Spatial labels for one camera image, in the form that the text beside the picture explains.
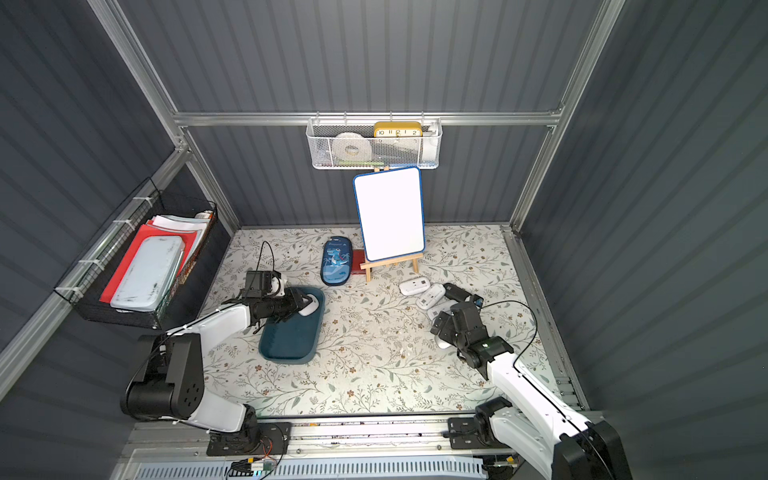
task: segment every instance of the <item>black mesh basket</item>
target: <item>black mesh basket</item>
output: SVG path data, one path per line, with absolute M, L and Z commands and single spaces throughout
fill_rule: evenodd
M 123 260 L 138 228 L 155 215 L 177 215 L 194 217 L 203 211 L 212 211 L 213 215 L 203 239 L 176 277 L 171 288 L 166 292 L 155 311 L 139 312 L 135 310 L 115 309 L 109 303 L 99 300 L 104 288 L 109 283 L 115 270 Z M 218 221 L 216 204 L 205 199 L 187 197 L 167 191 L 155 191 L 145 199 L 139 208 L 127 220 L 120 220 L 120 226 L 105 245 L 97 259 L 90 263 L 75 288 L 55 291 L 67 300 L 80 315 L 93 322 L 113 323 L 117 325 L 138 326 L 150 329 L 170 329 L 191 321 L 197 315 L 204 299 L 196 298 L 197 308 L 188 302 L 190 295 L 184 295 L 185 283 L 193 274 L 200 255 L 206 252 L 210 234 Z

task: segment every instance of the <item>red folder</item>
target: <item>red folder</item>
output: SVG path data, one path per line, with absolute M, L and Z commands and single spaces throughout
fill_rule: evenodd
M 136 252 L 141 246 L 141 242 L 149 237 L 166 237 L 170 235 L 178 235 L 184 242 L 184 261 L 181 262 L 177 275 L 181 273 L 181 269 L 184 268 L 184 265 L 187 263 L 187 258 L 192 251 L 192 245 L 194 244 L 194 239 L 197 235 L 197 232 L 169 232 L 156 227 L 152 227 L 151 225 L 142 225 L 138 232 L 136 232 L 134 241 L 132 241 L 131 246 L 128 247 L 128 251 L 123 256 L 123 260 L 120 262 L 120 265 L 118 265 L 118 269 L 114 271 L 114 275 L 112 276 L 111 280 L 109 280 L 107 288 L 104 289 L 104 292 L 102 292 L 101 298 L 99 300 L 104 303 L 110 303 L 112 301 L 114 292 L 117 291 L 118 287 L 120 286 L 120 282 L 123 281 L 123 276 L 125 276 L 125 273 L 128 271 L 128 267 L 131 266 L 131 262 L 134 260 Z

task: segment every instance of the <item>floral tablecloth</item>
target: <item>floral tablecloth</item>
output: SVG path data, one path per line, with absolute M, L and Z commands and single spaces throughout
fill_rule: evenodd
M 260 333 L 236 334 L 204 358 L 206 387 L 229 399 L 253 405 L 261 415 L 452 412 L 473 409 L 500 392 L 456 358 L 440 350 L 429 333 L 429 319 L 415 306 L 418 296 L 403 296 L 398 285 L 416 277 L 411 262 L 373 270 L 373 280 L 352 275 L 346 285 L 320 280 L 323 244 L 332 236 L 362 248 L 359 228 L 240 230 L 205 303 L 211 311 L 235 296 L 245 273 L 257 266 L 268 240 L 275 269 L 288 285 L 318 286 L 326 294 L 317 354 L 306 365 L 278 365 L 258 353 Z M 498 225 L 426 227 L 427 247 L 419 276 L 452 282 L 485 298 L 525 301 Z M 262 268 L 272 264 L 264 248 Z M 519 351 L 533 334 L 531 314 L 517 303 L 491 306 L 482 314 L 491 335 Z M 523 360 L 557 391 L 540 340 Z

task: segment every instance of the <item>blue pencil case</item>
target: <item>blue pencil case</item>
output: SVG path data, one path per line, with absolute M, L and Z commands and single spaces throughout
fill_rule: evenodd
M 323 248 L 320 279 L 327 286 L 343 285 L 352 273 L 352 242 L 346 237 L 331 237 Z

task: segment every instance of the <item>wire mesh basket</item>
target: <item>wire mesh basket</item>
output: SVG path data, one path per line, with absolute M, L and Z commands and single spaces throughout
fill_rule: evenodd
M 311 118 L 306 126 L 312 166 L 319 169 L 437 168 L 442 125 L 422 125 L 423 136 L 374 138 L 373 125 L 328 123 Z
M 75 287 L 66 289 L 56 288 L 54 290 L 64 300 L 67 300 L 84 319 L 125 326 L 169 329 L 188 321 L 190 318 L 187 318 L 187 316 L 192 315 L 192 318 L 194 318 L 197 315 L 194 306 L 186 304 L 179 305 L 179 308 L 174 308 L 171 304 L 179 296 L 177 295 L 179 290 L 184 288 L 184 284 L 192 273 L 198 257 L 205 251 L 210 233 L 218 220 L 216 204 L 208 200 L 166 191 L 155 191 L 145 200 L 128 219 L 120 220 L 121 227 L 118 232 L 108 241 L 108 244 L 104 246 L 97 258 L 88 260 L 88 268 Z M 171 287 L 164 294 L 160 304 L 154 311 L 118 310 L 110 306 L 109 303 L 99 300 L 101 293 L 123 260 L 123 256 L 128 251 L 134 235 L 142 224 L 155 215 L 172 214 L 179 217 L 194 217 L 195 214 L 206 210 L 212 211 L 213 215 L 200 244 L 193 252 L 192 257 L 186 262 L 184 268 L 176 276 Z M 181 300 L 181 302 L 189 303 L 189 298 Z M 200 306 L 202 306 L 202 301 L 200 301 L 197 309 Z M 167 315 L 171 310 L 184 316 L 184 318 L 168 318 L 173 316 Z

